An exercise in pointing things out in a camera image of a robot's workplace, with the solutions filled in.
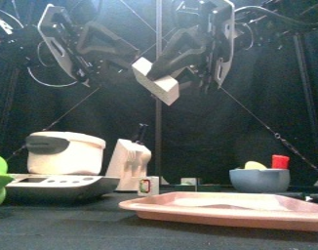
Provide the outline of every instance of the blue bowl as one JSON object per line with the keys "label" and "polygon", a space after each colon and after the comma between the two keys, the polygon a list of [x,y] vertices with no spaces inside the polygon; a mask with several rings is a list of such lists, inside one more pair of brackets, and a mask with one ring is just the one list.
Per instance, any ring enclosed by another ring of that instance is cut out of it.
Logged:
{"label": "blue bowl", "polygon": [[287,169],[234,169],[230,171],[234,188],[241,192],[285,192],[290,186]]}

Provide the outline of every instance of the small red cup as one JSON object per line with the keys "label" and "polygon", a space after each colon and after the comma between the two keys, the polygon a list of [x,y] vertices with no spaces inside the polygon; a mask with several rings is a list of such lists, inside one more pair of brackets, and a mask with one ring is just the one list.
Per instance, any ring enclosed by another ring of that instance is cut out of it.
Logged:
{"label": "small red cup", "polygon": [[271,168],[289,169],[290,168],[290,158],[283,155],[273,155]]}

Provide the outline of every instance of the small label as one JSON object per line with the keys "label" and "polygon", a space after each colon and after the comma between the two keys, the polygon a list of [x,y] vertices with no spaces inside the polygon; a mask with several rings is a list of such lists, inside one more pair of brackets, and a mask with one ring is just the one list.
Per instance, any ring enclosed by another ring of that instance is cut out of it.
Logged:
{"label": "small label", "polygon": [[139,179],[138,195],[150,196],[154,194],[159,194],[159,177],[142,177]]}

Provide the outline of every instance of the plastic tray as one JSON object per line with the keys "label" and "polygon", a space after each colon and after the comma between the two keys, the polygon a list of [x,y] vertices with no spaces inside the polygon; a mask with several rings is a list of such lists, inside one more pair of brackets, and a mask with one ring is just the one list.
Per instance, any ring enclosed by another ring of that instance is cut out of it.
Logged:
{"label": "plastic tray", "polygon": [[318,231],[318,204],[275,194],[170,192],[120,202],[142,219]]}

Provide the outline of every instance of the table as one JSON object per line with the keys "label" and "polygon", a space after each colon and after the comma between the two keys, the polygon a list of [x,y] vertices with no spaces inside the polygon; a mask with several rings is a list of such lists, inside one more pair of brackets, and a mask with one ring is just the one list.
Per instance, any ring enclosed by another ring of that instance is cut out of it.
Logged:
{"label": "table", "polygon": [[0,250],[277,249],[318,250],[318,232],[245,229],[140,219],[108,193],[78,204],[0,206]]}

